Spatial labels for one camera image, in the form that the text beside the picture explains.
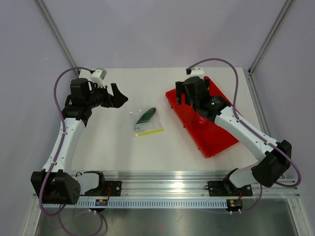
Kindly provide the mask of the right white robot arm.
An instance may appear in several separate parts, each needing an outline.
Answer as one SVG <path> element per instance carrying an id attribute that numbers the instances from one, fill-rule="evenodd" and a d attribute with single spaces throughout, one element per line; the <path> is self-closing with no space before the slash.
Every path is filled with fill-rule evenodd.
<path id="1" fill-rule="evenodd" d="M 236 168 L 222 180 L 224 191 L 236 194 L 242 187 L 259 183 L 271 187 L 291 166 L 292 146 L 283 140 L 278 142 L 256 129 L 239 115 L 228 100 L 210 94 L 210 81 L 198 76 L 175 83 L 177 104 L 192 106 L 202 118 L 226 130 L 240 141 L 255 157 L 257 162 L 245 168 Z"/>

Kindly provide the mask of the clear zip top bag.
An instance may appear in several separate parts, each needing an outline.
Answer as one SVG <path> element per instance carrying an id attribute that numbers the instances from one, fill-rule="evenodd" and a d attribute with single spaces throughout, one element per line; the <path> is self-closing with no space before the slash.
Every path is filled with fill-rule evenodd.
<path id="1" fill-rule="evenodd" d="M 147 110 L 148 109 L 135 110 L 135 111 L 129 112 L 130 117 L 132 118 L 132 121 L 133 121 L 134 137 L 136 137 L 136 138 L 164 131 L 164 128 L 162 127 L 162 124 L 160 122 L 160 118 L 159 118 L 159 114 L 158 114 L 157 110 L 156 110 L 156 113 L 154 114 L 154 116 L 148 122 L 136 124 L 138 119 Z"/>

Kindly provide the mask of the green cucumber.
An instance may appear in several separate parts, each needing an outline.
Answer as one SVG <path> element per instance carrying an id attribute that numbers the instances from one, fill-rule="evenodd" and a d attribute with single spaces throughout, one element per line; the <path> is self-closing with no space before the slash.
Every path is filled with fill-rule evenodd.
<path id="1" fill-rule="evenodd" d="M 148 122 L 154 116 L 155 113 L 156 113 L 155 107 L 148 109 L 145 113 L 142 114 L 142 116 L 138 119 L 136 124 Z"/>

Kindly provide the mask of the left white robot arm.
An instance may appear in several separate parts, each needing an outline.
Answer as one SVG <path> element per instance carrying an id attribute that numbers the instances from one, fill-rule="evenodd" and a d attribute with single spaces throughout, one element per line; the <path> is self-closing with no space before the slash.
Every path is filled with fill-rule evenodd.
<path id="1" fill-rule="evenodd" d="M 61 110 L 61 127 L 54 148 L 42 170 L 31 175 L 31 183 L 41 204 L 75 205 L 82 195 L 109 193 L 101 171 L 85 171 L 72 177 L 68 170 L 92 110 L 97 107 L 120 108 L 128 101 L 115 83 L 111 84 L 111 89 L 109 93 L 107 87 L 85 78 L 71 81 L 70 95 Z"/>

